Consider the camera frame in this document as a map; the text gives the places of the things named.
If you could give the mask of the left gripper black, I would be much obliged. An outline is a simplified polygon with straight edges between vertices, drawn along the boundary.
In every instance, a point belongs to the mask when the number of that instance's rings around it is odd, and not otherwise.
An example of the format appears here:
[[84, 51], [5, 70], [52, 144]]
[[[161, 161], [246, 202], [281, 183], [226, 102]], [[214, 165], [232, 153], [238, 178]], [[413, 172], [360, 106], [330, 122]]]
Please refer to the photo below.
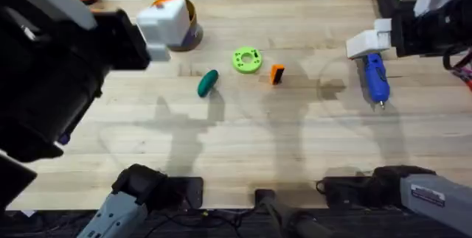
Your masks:
[[92, 29], [43, 17], [38, 39], [32, 40], [1, 14], [1, 150], [9, 157], [62, 156], [61, 145], [101, 97], [110, 71], [145, 70], [150, 60], [170, 60], [164, 44], [145, 49], [124, 10], [92, 15], [97, 22]]

